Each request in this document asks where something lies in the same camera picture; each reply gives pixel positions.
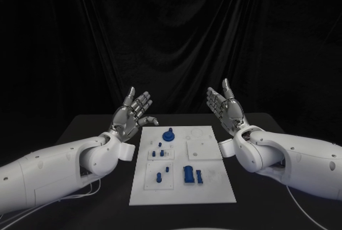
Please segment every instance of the white platform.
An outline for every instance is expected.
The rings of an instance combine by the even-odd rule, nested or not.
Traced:
[[[169,128],[143,127],[130,205],[236,203],[213,127],[172,127],[175,140],[168,142],[162,135]],[[161,157],[161,150],[169,155]],[[191,184],[184,181],[185,166],[194,168],[195,183]],[[201,170],[204,184],[198,183],[197,170]]]

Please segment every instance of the robotic hand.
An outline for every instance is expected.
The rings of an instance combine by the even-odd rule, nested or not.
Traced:
[[[272,177],[285,185],[324,198],[342,200],[342,147],[335,143],[276,134],[250,125],[230,89],[226,98],[208,88],[208,107],[234,136],[220,142],[224,157],[237,155],[249,172]],[[286,166],[278,165],[285,159]]]
[[[119,159],[132,161],[135,145],[125,143],[155,117],[140,118],[152,105],[145,92],[133,101],[130,88],[107,132],[99,137],[38,150],[0,167],[0,214],[61,199],[101,179],[117,166]],[[91,172],[81,175],[80,165]]]

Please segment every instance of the black table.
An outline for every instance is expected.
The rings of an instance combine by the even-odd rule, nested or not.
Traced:
[[[211,125],[217,140],[230,138],[214,114],[152,116],[158,117],[161,126]],[[113,115],[77,116],[57,144],[99,136],[110,126],[112,117]],[[265,130],[283,133],[269,114],[252,113],[247,114],[247,119],[250,124]],[[236,204],[129,206],[140,136],[142,130],[129,141],[136,145],[133,161],[119,161],[116,170],[103,178],[100,192],[93,196],[54,203],[11,229],[172,230],[194,227],[237,230],[319,229],[299,210],[286,186],[269,177],[249,173],[236,157],[224,159],[237,198]],[[295,189],[292,193],[312,218],[331,230],[342,229],[340,222],[342,203]]]

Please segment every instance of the black fabric drape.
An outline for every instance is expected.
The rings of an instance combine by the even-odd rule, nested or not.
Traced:
[[[120,98],[135,86],[152,94],[149,113],[208,113],[207,88],[234,73],[256,0],[84,1]]]

